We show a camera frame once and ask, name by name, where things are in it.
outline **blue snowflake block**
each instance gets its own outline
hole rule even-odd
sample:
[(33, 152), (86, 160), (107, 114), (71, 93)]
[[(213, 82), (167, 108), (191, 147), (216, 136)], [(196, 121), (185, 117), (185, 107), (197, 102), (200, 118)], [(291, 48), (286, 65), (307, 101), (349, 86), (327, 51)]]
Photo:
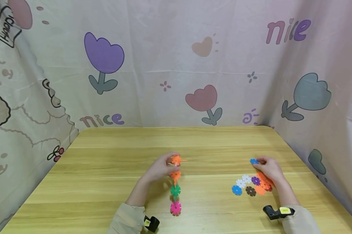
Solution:
[(255, 158), (250, 159), (250, 163), (251, 164), (259, 164), (259, 162)]
[(242, 194), (242, 189), (240, 187), (238, 187), (237, 185), (233, 185), (232, 186), (232, 192), (236, 195), (236, 196), (240, 196)]

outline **yellow label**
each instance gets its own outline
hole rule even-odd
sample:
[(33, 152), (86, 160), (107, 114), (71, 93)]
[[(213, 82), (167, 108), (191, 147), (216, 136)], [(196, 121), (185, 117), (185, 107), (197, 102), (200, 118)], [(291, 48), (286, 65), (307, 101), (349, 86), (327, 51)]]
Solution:
[(292, 214), (291, 209), (289, 209), (288, 207), (280, 207), (279, 210), (282, 214)]
[(145, 227), (150, 226), (150, 223), (151, 223), (151, 222), (150, 222), (150, 220), (148, 220), (148, 219), (147, 219), (147, 220), (145, 220)]

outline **wrist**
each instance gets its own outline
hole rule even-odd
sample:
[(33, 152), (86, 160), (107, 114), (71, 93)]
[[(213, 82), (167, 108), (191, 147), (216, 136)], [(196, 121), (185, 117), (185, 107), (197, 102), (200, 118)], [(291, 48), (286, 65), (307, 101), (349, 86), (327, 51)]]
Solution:
[(144, 175), (141, 176), (138, 182), (144, 185), (151, 185), (153, 181), (145, 173)]
[(273, 179), (272, 182), (274, 182), (275, 186), (288, 183), (288, 181), (287, 181), (287, 179), (285, 179), (284, 175), (279, 178)]

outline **left hand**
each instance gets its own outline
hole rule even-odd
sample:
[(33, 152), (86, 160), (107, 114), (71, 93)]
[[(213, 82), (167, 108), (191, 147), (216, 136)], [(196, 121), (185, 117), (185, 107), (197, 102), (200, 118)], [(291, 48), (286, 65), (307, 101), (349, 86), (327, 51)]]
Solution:
[(180, 170), (180, 166), (169, 165), (173, 156), (180, 155), (177, 152), (167, 153), (160, 156), (154, 163), (149, 167), (149, 169), (142, 176), (149, 182), (155, 182), (162, 179), (164, 176), (171, 174), (172, 172), (177, 172)]

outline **green snowflake block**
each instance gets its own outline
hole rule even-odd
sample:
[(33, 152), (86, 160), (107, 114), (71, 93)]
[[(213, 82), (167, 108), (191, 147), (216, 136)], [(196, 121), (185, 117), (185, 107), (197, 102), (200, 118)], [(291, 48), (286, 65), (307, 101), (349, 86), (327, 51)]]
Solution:
[(171, 187), (171, 194), (172, 196), (176, 199), (176, 197), (178, 197), (178, 195), (181, 193), (181, 188), (178, 184), (172, 185)]

